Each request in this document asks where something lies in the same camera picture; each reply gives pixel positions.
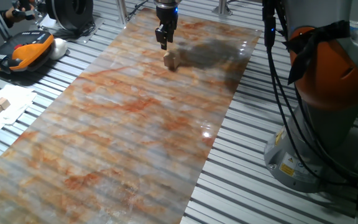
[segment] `metal slat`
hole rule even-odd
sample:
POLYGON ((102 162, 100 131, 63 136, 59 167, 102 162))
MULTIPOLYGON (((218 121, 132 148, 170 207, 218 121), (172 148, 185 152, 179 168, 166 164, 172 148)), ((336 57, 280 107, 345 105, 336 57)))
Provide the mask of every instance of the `metal slat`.
POLYGON ((353 223, 354 219, 343 215, 341 213, 324 208, 315 203, 311 203, 307 200, 303 200, 296 195, 289 194, 283 190, 280 190, 271 185, 267 185, 258 180, 248 178, 233 170, 221 167, 210 161, 205 163, 203 170, 209 174, 213 174, 219 179, 225 180, 229 183, 241 186, 247 191, 251 191, 253 194, 262 198, 268 198, 269 200, 277 203, 280 206, 290 208, 291 210, 307 214, 309 217, 323 222, 323 220, 330 223, 353 223))
POLYGON ((197 184, 208 190, 219 192, 219 194, 238 204, 246 205, 246 207, 250 207, 260 213, 276 217, 279 219, 277 221, 280 223, 320 223, 305 215, 296 213, 284 207, 279 207, 277 204, 258 198, 251 193, 235 188, 212 177, 208 177, 207 175, 203 175, 199 178, 197 184))

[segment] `black cable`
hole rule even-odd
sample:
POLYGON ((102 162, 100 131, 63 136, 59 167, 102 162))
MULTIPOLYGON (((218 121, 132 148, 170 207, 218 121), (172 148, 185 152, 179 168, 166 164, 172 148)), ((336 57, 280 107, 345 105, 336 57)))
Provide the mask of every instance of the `black cable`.
POLYGON ((92 34, 92 32, 96 29, 96 24, 94 22, 89 23, 89 27, 85 29, 81 34, 80 37, 86 37, 92 34))
MULTIPOLYGON (((275 79, 276 79, 276 81, 277 81, 277 85, 278 85, 278 87, 279 87, 279 89, 280 89, 280 91, 281 91, 281 93, 282 93, 283 98, 284 98, 285 104, 287 105, 288 110, 289 110, 290 113, 291 113, 292 119, 293 119, 293 121, 294 121, 294 123, 295 123, 295 126, 296 126, 296 128, 297 128, 297 130, 298 130, 298 132, 299 132, 299 134, 300 134, 300 136, 301 136, 301 138, 302 138, 302 140, 306 143, 306 145, 307 145, 324 163, 326 163, 333 171, 335 171, 335 172, 336 172, 338 175, 340 175, 343 179, 346 179, 346 180, 347 180, 348 182, 350 182, 350 183, 352 183, 352 182, 358 182, 358 180, 354 180, 353 177, 351 177, 351 176, 349 176, 349 175, 347 175, 347 174, 343 174, 343 173, 335 166, 334 161, 332 161, 331 158, 324 157, 324 156, 323 156, 323 152, 321 151, 321 150, 324 150, 324 149, 320 149, 320 147, 318 147, 318 144, 316 144, 316 145, 317 145, 317 148, 319 149, 319 152, 317 152, 316 149, 309 143, 309 141, 306 139, 305 135, 302 133, 302 130, 301 130, 301 128, 300 128, 300 125, 299 125, 299 123, 298 123, 298 120, 297 120, 296 117, 295 117, 295 114, 294 114, 294 112, 293 112, 293 110, 292 110, 292 108, 291 108, 290 102, 288 101, 287 96, 285 95, 284 89, 283 89, 283 87, 282 87, 282 84, 281 84, 281 82, 280 82, 280 79, 278 78, 278 75, 277 75, 277 73, 276 73, 275 70, 274 70, 274 75, 275 75, 275 79)), ((302 102, 301 102, 301 100, 299 100, 299 98, 298 98, 298 104, 299 104, 299 107, 301 107, 300 109, 303 110, 302 102)), ((305 120, 307 120, 304 111, 302 111, 302 115, 303 115, 303 117, 305 118, 305 120)), ((309 123, 309 128, 312 129, 312 130, 313 130, 313 134, 314 134, 315 136, 317 136, 316 133, 314 132, 313 127, 310 125, 310 123, 309 123)))
POLYGON ((128 13, 128 16, 133 16, 133 15, 135 14, 135 12, 136 12, 140 7, 142 7, 145 3, 147 3, 148 1, 149 1, 149 0, 145 0, 145 1, 141 2, 141 3, 136 4, 136 5, 135 5, 135 9, 134 9, 132 12, 128 13))
POLYGON ((282 105, 281 105, 281 102, 280 102, 280 99, 278 97, 278 91, 277 91, 277 87, 276 87, 276 79, 278 78, 278 75, 277 75, 277 72, 276 72, 276 69, 275 69, 275 66, 274 66, 274 61, 273 61, 273 57, 272 57, 272 47, 267 47, 267 57, 268 57, 268 63, 269 63, 269 67, 270 67, 270 72, 271 72, 271 75, 272 75, 272 83, 273 83, 273 90, 274 90, 274 95, 275 95, 275 98, 276 98, 276 101, 277 101, 277 105, 278 105, 278 109, 280 110, 280 114, 281 114, 281 117, 283 119, 283 122, 284 122, 284 127, 287 131, 287 134, 288 134, 288 138, 291 142, 291 145, 295 151, 295 154, 296 156, 299 158, 299 160, 301 161, 301 163, 303 164, 303 166, 305 167, 305 169, 314 177, 316 177, 317 179, 319 180, 322 180, 323 182, 326 182, 328 184, 332 184, 332 185, 350 185, 352 186, 351 184, 349 183, 338 183, 338 182, 332 182, 330 180, 326 180, 322 177, 320 177, 319 175, 315 174, 307 165, 306 163, 304 162, 304 160, 302 159, 298 149, 296 148, 295 146, 295 142, 292 138, 292 134, 290 132, 290 128, 288 126, 288 123, 287 123, 287 120, 285 118, 285 114, 284 114, 284 111, 283 111, 283 108, 282 108, 282 105))
POLYGON ((287 20, 285 19, 285 10, 281 0, 275 1, 275 8, 276 8, 278 19, 280 20, 281 23, 281 27, 283 29, 282 31, 278 30, 277 32, 279 32, 281 35, 284 36, 285 41, 288 41, 287 20))
POLYGON ((232 2, 241 2, 241 3, 246 3, 246 2, 243 2, 243 1, 238 1, 238 0, 230 0, 230 1, 227 1, 226 4, 229 4, 229 3, 232 3, 232 2))

